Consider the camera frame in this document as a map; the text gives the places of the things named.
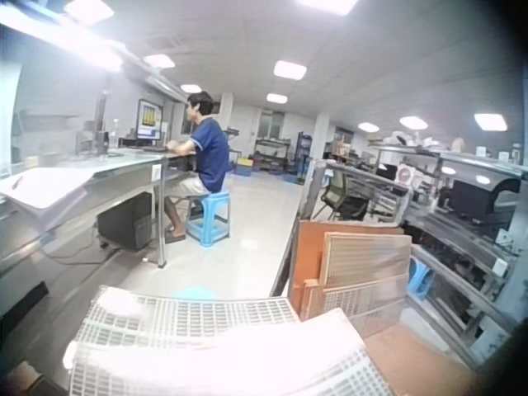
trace white shorts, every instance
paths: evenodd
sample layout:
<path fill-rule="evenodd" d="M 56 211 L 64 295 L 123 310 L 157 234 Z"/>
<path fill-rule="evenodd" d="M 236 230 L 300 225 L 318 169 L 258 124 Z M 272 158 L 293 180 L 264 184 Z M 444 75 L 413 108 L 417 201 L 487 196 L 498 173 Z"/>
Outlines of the white shorts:
<path fill-rule="evenodd" d="M 189 196 L 207 196 L 210 194 L 198 175 L 192 172 L 186 172 L 168 180 L 165 186 L 165 196 L 171 198 L 183 199 Z"/>

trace man's hair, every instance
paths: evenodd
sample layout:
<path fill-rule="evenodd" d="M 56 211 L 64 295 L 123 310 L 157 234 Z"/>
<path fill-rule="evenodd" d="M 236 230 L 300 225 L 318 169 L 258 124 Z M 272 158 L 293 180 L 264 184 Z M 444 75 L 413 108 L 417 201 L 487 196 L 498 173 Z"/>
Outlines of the man's hair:
<path fill-rule="evenodd" d="M 196 107 L 196 105 L 200 105 L 198 111 L 203 116 L 208 116 L 209 114 L 211 114 L 213 112 L 213 107 L 215 106 L 215 104 L 213 103 L 213 98 L 206 91 L 189 95 L 187 101 L 191 103 L 191 106 L 193 108 Z"/>

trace keyboard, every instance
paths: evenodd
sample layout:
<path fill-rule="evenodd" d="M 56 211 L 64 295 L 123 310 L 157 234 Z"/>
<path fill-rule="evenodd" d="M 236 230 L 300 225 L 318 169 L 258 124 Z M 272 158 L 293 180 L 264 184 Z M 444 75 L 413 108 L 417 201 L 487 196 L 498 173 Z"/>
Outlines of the keyboard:
<path fill-rule="evenodd" d="M 147 153 L 168 153 L 168 149 L 166 147 L 144 146 L 138 147 L 138 149 L 142 149 Z"/>

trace office chair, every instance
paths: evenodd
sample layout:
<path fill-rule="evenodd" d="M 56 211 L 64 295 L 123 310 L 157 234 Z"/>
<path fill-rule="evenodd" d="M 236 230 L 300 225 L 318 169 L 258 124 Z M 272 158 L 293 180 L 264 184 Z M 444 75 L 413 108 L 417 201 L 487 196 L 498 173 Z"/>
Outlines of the office chair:
<path fill-rule="evenodd" d="M 340 219 L 361 221 L 369 204 L 368 200 L 347 194 L 347 178 L 343 172 L 336 170 L 333 171 L 333 177 L 321 196 L 321 201 L 324 206 L 315 214 L 314 219 L 329 206 L 332 208 L 332 213 L 328 216 L 328 220 L 333 220 L 339 215 Z"/>

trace blue t-shirt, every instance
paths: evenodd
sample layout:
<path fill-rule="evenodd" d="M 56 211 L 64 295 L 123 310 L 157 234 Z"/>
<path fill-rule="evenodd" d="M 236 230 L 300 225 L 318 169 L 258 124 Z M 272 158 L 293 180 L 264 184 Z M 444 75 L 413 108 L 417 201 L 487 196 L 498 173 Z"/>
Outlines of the blue t-shirt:
<path fill-rule="evenodd" d="M 229 145 L 218 122 L 212 118 L 201 121 L 191 140 L 196 146 L 196 171 L 204 187 L 219 192 L 229 169 Z"/>

